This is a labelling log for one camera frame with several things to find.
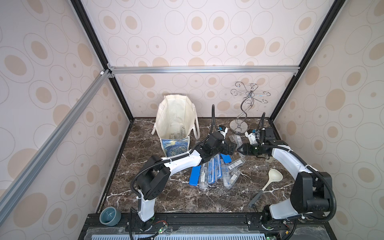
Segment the black corner frame post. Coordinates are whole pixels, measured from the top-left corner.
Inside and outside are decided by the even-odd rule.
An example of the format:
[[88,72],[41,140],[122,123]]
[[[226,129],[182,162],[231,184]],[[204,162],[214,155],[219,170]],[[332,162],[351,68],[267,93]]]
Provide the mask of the black corner frame post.
[[[103,50],[103,47],[99,41],[99,37],[97,37],[96,32],[92,26],[92,23],[86,13],[85,7],[83,3],[79,0],[70,0],[72,6],[74,7],[75,13],[78,16],[87,36],[88,39],[103,67],[104,70],[110,70],[110,67],[108,66],[108,59],[105,55],[105,52]],[[120,104],[123,107],[123,110],[125,111],[128,119],[130,122],[132,122],[135,118],[133,117],[133,114],[127,104],[127,101],[123,95],[123,91],[116,79],[116,77],[110,77],[109,78],[110,83],[118,97],[118,100],[120,101]]]
[[325,38],[326,34],[330,30],[333,22],[336,20],[338,14],[340,13],[342,7],[346,3],[346,0],[336,0],[331,5],[330,10],[325,15],[325,18],[320,25],[314,39],[312,40],[311,44],[309,45],[309,48],[307,49],[302,61],[299,64],[300,69],[298,72],[291,78],[288,86],[286,87],[285,91],[283,92],[282,97],[280,98],[277,106],[275,107],[274,111],[272,112],[270,116],[270,120],[273,122],[280,111],[282,110],[284,104],[286,103],[288,97],[290,96],[291,92],[295,88],[297,82],[299,81],[301,75],[304,73],[306,67],[310,63],[312,57],[314,56],[316,50],[322,43],[323,39]]

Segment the clear case blue compass rear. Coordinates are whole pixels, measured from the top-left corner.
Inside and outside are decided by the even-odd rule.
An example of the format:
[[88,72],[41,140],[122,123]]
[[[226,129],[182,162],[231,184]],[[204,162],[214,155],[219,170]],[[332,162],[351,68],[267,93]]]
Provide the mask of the clear case blue compass rear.
[[217,154],[214,156],[214,167],[215,167],[215,176],[216,179],[222,178],[222,163],[221,163],[221,156],[220,154]]

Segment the clear case blue compass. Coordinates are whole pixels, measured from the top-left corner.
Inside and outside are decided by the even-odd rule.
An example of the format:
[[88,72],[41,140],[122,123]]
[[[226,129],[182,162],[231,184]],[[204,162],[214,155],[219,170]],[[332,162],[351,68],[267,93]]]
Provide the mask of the clear case blue compass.
[[216,179],[222,178],[222,163],[221,163],[221,156],[220,154],[217,154],[214,156],[214,167],[215,167],[215,176]]
[[211,158],[208,162],[208,184],[212,185],[216,181],[215,175],[215,160]]

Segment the clear case blue compass front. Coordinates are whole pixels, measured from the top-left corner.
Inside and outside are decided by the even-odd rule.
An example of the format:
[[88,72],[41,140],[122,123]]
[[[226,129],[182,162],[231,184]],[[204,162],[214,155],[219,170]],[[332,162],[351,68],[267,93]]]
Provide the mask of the clear case blue compass front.
[[212,185],[216,181],[215,175],[215,160],[211,158],[208,162],[208,184]]

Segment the chrome jewelry stand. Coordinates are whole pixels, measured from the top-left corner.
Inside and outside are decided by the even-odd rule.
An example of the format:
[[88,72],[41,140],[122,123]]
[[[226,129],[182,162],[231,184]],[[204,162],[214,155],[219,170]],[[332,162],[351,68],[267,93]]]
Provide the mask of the chrome jewelry stand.
[[249,129],[246,123],[248,111],[254,106],[255,102],[267,104],[268,101],[265,97],[270,97],[271,93],[259,90],[259,86],[255,83],[249,84],[248,88],[243,82],[237,81],[235,83],[235,88],[231,89],[231,94],[233,96],[243,97],[243,100],[240,103],[240,110],[242,112],[230,122],[230,130],[236,135],[241,135]]

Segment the black corner frame post left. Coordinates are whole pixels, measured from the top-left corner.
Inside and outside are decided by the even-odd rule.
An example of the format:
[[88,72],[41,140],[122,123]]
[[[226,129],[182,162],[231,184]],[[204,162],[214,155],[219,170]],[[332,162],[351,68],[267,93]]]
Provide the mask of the black corner frame post left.
[[[104,70],[110,70],[110,67],[108,66],[108,59],[105,55],[105,52],[103,50],[103,47],[99,41],[99,37],[97,37],[96,32],[92,26],[92,23],[86,13],[85,7],[83,3],[79,0],[70,0],[72,6],[74,7],[75,13],[78,16],[87,36],[88,39],[103,67]],[[118,97],[118,100],[120,101],[120,104],[123,107],[123,110],[125,111],[128,119],[130,122],[132,122],[135,118],[133,117],[133,114],[127,104],[127,101],[123,95],[123,91],[116,79],[116,77],[110,77],[109,78],[110,83]]]

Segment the aluminium frame rail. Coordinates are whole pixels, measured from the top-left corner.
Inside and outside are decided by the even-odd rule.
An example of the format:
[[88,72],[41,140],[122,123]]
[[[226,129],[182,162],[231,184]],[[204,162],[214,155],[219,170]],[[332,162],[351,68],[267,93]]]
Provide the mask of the aluminium frame rail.
[[111,67],[113,74],[297,73],[299,66]]
[[73,108],[65,116],[59,126],[53,131],[42,147],[36,152],[30,162],[24,167],[22,172],[10,185],[8,190],[1,198],[1,224],[5,222],[10,213],[16,207],[27,189],[31,186],[42,168],[51,158],[69,130],[76,123],[85,108],[96,95],[103,82],[109,78],[112,71],[105,69],[89,86],[87,91],[76,102]]

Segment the Starry Night canvas tote bag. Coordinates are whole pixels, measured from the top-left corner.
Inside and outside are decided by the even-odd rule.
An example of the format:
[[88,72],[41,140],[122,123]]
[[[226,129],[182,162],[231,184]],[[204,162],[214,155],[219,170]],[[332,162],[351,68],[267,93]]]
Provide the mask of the Starry Night canvas tote bag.
[[200,127],[195,105],[184,95],[167,95],[160,103],[151,134],[157,133],[166,157],[187,152],[190,133],[200,138]]

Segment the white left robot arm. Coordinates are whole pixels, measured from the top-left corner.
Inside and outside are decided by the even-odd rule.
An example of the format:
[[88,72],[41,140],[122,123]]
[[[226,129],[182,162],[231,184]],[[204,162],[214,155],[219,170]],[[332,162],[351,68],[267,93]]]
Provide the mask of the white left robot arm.
[[151,156],[131,181],[131,190],[139,201],[138,218],[146,223],[154,217],[156,199],[172,175],[207,163],[217,154],[232,155],[236,146],[222,132],[214,132],[183,154],[167,158]]

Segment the clear case with barcode label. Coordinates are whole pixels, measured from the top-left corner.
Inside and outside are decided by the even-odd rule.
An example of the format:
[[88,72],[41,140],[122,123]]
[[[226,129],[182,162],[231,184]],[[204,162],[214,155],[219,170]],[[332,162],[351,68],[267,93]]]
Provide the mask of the clear case with barcode label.
[[235,169],[238,169],[239,167],[241,167],[242,165],[245,164],[245,159],[244,158],[239,158],[237,160],[235,160],[234,162],[231,162],[229,165],[228,165],[228,168],[229,168],[229,171],[233,171]]

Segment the aluminium frame rail left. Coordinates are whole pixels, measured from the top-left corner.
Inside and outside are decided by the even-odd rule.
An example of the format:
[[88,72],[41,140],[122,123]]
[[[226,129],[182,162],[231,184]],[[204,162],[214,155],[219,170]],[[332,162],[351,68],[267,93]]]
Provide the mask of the aluminium frame rail left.
[[69,130],[76,123],[85,108],[96,95],[103,82],[109,78],[112,71],[105,69],[89,86],[87,91],[76,102],[73,108],[65,116],[59,126],[53,131],[42,147],[36,152],[30,162],[24,167],[22,172],[10,185],[8,190],[1,198],[1,224],[5,222],[10,213],[16,207],[27,189],[31,186],[42,168],[51,158]]

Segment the black corner frame post right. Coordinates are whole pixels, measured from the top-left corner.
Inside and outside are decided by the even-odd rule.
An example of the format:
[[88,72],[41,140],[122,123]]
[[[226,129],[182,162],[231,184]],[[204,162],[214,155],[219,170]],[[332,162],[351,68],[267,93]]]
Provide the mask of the black corner frame post right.
[[322,43],[323,39],[325,38],[326,34],[330,30],[333,22],[336,20],[338,14],[340,13],[342,7],[346,3],[346,0],[336,0],[331,5],[330,10],[325,15],[325,18],[320,25],[314,39],[312,40],[311,44],[309,45],[309,48],[307,49],[302,61],[299,64],[300,69],[298,72],[291,78],[288,86],[286,87],[285,91],[283,92],[282,97],[280,98],[277,106],[275,107],[274,111],[272,112],[270,116],[270,120],[273,122],[280,111],[282,110],[284,104],[286,103],[288,97],[290,96],[291,92],[295,88],[297,82],[299,81],[301,75],[304,73],[306,67],[310,63],[312,57],[314,56],[316,50]]

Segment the grey green bowl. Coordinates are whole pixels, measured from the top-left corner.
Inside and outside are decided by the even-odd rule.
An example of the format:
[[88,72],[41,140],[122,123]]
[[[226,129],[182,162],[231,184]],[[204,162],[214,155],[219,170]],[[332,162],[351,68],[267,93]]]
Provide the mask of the grey green bowl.
[[99,220],[101,224],[113,227],[120,222],[121,217],[122,214],[119,210],[114,207],[107,207],[101,212]]

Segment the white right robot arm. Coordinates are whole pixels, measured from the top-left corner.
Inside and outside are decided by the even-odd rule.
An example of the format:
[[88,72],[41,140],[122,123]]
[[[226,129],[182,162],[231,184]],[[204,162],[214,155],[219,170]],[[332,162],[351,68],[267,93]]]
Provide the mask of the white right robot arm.
[[238,152],[245,156],[266,154],[279,161],[295,180],[290,198],[265,207],[267,220],[292,220],[301,217],[328,222],[336,214],[337,201],[332,177],[308,165],[284,141],[265,140],[243,144]]

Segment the aluminium frame rail back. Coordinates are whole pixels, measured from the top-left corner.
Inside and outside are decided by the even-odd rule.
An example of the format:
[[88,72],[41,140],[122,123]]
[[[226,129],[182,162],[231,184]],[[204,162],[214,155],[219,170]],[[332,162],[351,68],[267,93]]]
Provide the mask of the aluminium frame rail back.
[[297,73],[299,66],[111,67],[113,74]]

